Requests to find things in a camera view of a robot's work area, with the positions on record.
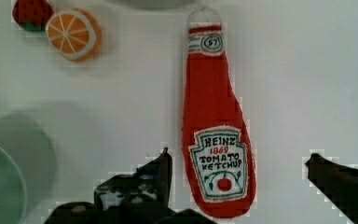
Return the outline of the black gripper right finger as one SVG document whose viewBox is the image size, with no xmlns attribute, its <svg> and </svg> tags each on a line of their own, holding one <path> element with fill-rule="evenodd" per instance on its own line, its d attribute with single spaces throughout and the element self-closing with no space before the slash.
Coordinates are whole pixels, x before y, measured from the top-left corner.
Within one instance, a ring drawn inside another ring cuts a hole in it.
<svg viewBox="0 0 358 224">
<path fill-rule="evenodd" d="M 305 162 L 308 180 L 353 224 L 358 224 L 358 169 L 312 153 Z"/>
</svg>

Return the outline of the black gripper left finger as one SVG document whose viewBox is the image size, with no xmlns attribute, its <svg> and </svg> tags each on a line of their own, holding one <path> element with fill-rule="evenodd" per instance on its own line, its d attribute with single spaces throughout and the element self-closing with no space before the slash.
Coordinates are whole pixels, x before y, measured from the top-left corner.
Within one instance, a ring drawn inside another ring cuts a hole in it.
<svg viewBox="0 0 358 224">
<path fill-rule="evenodd" d="M 132 175 L 115 175 L 94 190 L 94 203 L 107 211 L 119 208 L 125 200 L 143 199 L 147 208 L 162 210 L 171 215 L 168 207 L 172 184 L 172 156 L 165 147 L 149 163 L 136 169 Z"/>
</svg>

